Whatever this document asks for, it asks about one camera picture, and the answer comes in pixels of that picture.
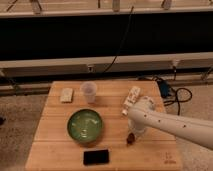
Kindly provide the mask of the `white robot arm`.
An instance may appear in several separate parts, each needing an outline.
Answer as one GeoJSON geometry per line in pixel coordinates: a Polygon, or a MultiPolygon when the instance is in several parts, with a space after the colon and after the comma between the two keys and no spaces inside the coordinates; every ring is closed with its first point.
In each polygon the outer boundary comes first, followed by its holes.
{"type": "Polygon", "coordinates": [[[149,126],[213,150],[213,121],[157,112],[150,97],[141,97],[128,118],[137,130],[149,126]]]}

